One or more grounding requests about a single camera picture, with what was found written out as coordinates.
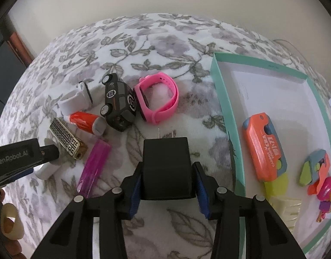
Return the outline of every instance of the beige ring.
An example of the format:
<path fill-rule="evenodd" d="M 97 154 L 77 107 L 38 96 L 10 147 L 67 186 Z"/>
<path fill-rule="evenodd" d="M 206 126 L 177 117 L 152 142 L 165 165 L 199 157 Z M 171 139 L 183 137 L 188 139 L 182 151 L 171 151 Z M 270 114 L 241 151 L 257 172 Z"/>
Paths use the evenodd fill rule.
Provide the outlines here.
<path fill-rule="evenodd" d="M 5 233 L 3 223 L 6 217 L 12 217 L 14 221 L 13 228 L 10 233 Z M 1 209 L 1 231 L 2 234 L 10 240 L 20 240 L 24 236 L 24 226 L 20 220 L 18 209 L 11 203 L 5 203 Z"/>

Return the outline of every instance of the purple tube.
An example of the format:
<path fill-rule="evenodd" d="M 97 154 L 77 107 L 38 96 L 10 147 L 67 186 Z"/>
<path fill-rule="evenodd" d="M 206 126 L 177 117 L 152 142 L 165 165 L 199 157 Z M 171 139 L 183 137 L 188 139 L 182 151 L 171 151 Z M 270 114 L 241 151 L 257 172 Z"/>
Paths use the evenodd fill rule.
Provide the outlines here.
<path fill-rule="evenodd" d="M 90 197 L 91 189 L 96 185 L 110 151 L 108 143 L 97 139 L 78 181 L 77 192 L 83 197 Z"/>

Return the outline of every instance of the car wheel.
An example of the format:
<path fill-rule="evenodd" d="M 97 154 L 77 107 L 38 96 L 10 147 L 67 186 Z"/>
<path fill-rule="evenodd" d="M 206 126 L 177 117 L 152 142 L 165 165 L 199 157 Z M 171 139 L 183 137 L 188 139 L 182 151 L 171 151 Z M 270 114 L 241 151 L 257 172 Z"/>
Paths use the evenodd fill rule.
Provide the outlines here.
<path fill-rule="evenodd" d="M 101 116 L 105 117 L 108 116 L 112 112 L 112 106 L 110 104 L 105 104 L 101 108 Z"/>
<path fill-rule="evenodd" d="M 111 74 L 104 76 L 102 79 L 102 84 L 109 83 L 111 81 L 111 78 L 112 78 Z"/>

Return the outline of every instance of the black toy car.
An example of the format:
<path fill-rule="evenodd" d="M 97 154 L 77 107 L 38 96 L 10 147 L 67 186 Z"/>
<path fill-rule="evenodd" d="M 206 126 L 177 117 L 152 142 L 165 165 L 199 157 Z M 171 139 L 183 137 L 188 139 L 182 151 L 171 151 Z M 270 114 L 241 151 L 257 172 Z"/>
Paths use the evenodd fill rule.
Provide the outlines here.
<path fill-rule="evenodd" d="M 133 91 L 116 73 L 106 75 L 102 84 L 105 85 L 105 104 L 100 114 L 112 128 L 124 131 L 136 116 L 137 101 Z"/>

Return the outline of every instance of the silver screw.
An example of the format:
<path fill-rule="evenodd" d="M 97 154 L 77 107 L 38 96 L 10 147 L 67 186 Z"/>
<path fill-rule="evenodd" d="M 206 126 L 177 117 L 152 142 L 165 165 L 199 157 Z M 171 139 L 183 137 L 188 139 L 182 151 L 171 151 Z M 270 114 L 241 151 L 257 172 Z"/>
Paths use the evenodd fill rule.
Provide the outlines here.
<path fill-rule="evenodd" d="M 74 201 L 75 201 L 75 202 L 82 202 L 83 200 L 84 200 L 84 197 L 81 196 L 81 195 L 78 195 L 78 196 L 76 196 L 76 197 L 74 198 Z"/>
<path fill-rule="evenodd" d="M 257 201 L 263 202 L 265 200 L 265 197 L 262 195 L 256 195 L 255 197 L 257 199 Z"/>
<path fill-rule="evenodd" d="M 225 194 L 228 190 L 225 187 L 218 187 L 217 193 L 219 194 Z"/>
<path fill-rule="evenodd" d="M 122 189 L 120 187 L 115 187 L 111 191 L 113 194 L 119 194 L 122 192 Z"/>

